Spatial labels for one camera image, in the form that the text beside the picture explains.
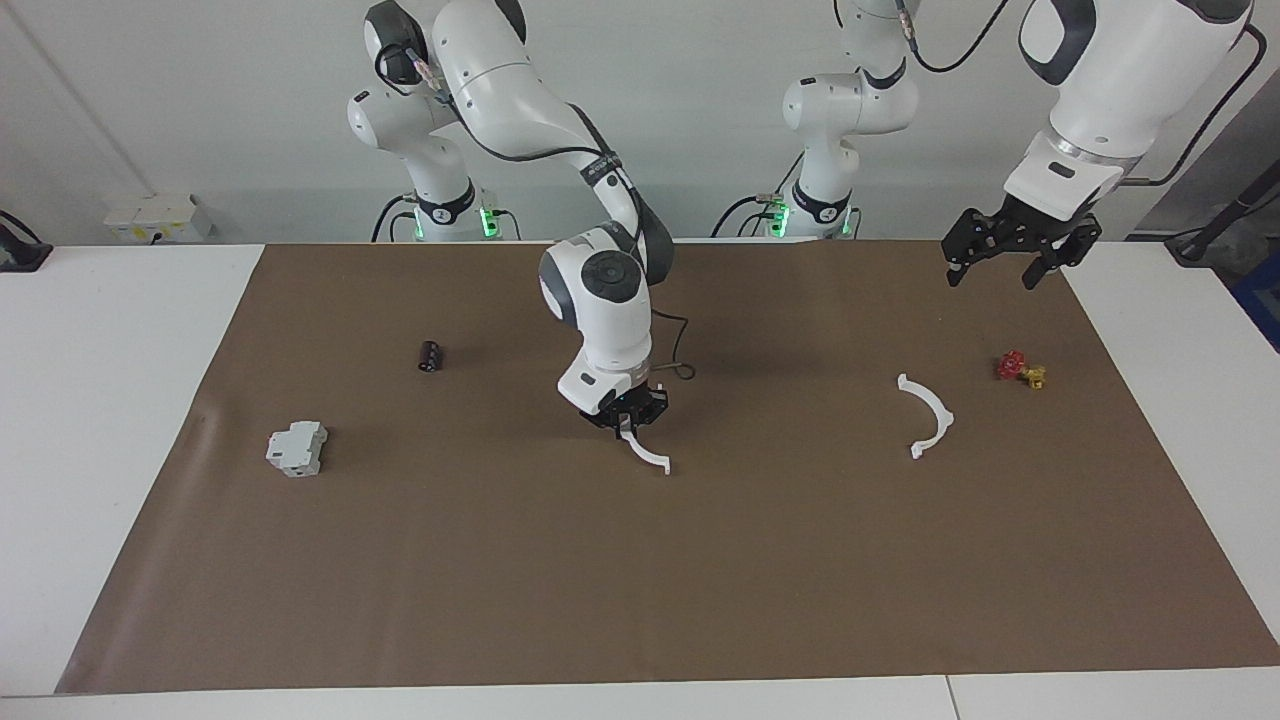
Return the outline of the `black tripod stand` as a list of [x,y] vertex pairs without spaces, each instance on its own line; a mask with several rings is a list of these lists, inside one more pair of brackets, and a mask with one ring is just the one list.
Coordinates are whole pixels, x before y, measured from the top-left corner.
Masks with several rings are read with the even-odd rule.
[[1243,218],[1267,208],[1280,199],[1280,158],[1270,164],[1229,205],[1212,217],[1203,227],[1178,232],[1167,237],[1165,249],[1181,266],[1197,266],[1213,241]]

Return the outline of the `black stand base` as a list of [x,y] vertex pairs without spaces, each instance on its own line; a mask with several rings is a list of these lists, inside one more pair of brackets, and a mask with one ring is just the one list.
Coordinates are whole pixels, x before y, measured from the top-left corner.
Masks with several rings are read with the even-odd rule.
[[33,273],[52,250],[22,219],[0,209],[0,273]]

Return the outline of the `white half pipe clamp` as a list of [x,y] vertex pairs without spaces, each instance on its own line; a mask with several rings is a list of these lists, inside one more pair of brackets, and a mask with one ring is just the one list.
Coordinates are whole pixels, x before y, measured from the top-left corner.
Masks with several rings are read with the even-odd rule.
[[934,416],[933,436],[925,439],[913,441],[909,446],[911,460],[918,461],[923,457],[925,451],[937,446],[937,443],[946,437],[948,430],[954,427],[955,415],[933,389],[913,380],[906,373],[900,373],[897,375],[896,386],[901,392],[920,400]]
[[655,454],[655,452],[650,451],[649,448],[646,448],[641,443],[641,441],[640,441],[640,438],[637,436],[637,429],[636,428],[634,428],[634,436],[632,437],[620,437],[620,438],[631,448],[631,451],[641,461],[644,461],[645,464],[652,465],[654,468],[659,468],[664,477],[669,477],[671,475],[671,473],[672,473],[672,460],[671,460],[671,457],[668,455]]

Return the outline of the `red handwheel brass valve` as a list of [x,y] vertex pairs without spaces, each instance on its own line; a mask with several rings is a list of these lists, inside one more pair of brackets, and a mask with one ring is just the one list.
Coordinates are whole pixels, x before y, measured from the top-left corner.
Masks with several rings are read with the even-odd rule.
[[1001,380],[1018,380],[1030,389],[1043,389],[1047,370],[1042,365],[1028,363],[1024,352],[1011,350],[997,360],[995,375]]

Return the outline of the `white wall power strip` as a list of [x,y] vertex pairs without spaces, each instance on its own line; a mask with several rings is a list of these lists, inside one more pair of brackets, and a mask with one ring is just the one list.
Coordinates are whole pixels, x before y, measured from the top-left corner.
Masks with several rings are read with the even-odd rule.
[[205,243],[216,228],[192,193],[115,193],[102,227],[120,243]]

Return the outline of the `white circuit breaker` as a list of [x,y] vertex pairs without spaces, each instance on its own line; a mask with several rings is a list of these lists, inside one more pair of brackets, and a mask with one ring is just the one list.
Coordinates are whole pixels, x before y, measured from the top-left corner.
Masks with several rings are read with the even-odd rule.
[[320,421],[292,421],[288,429],[270,436],[265,459],[285,477],[315,477],[321,470],[328,436],[328,428]]

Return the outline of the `brown paper table mat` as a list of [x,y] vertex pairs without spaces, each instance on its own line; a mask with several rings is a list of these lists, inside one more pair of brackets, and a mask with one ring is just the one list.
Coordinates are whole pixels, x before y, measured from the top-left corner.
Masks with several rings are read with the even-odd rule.
[[[539,247],[273,246],[60,692],[1280,664],[1061,275],[687,245],[639,460],[556,389]],[[425,340],[443,368],[417,369]],[[1043,389],[1001,380],[1018,350]],[[933,389],[954,427],[896,386]],[[265,459],[328,428],[321,470]]]

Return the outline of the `blue box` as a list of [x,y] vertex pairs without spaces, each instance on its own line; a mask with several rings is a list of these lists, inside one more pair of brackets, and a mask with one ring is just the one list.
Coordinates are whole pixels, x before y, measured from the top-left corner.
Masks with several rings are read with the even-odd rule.
[[1280,249],[1239,279],[1230,295],[1280,354]]

